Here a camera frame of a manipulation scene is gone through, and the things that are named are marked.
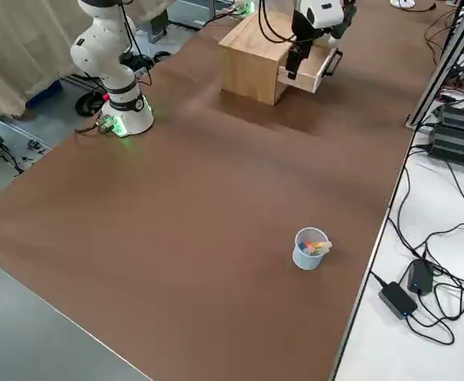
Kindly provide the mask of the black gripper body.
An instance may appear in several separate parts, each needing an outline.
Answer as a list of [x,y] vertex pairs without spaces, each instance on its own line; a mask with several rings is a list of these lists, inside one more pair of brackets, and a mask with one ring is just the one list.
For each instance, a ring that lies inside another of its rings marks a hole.
[[292,32],[295,37],[292,43],[292,49],[297,54],[309,54],[314,35],[312,24],[305,21],[293,21]]

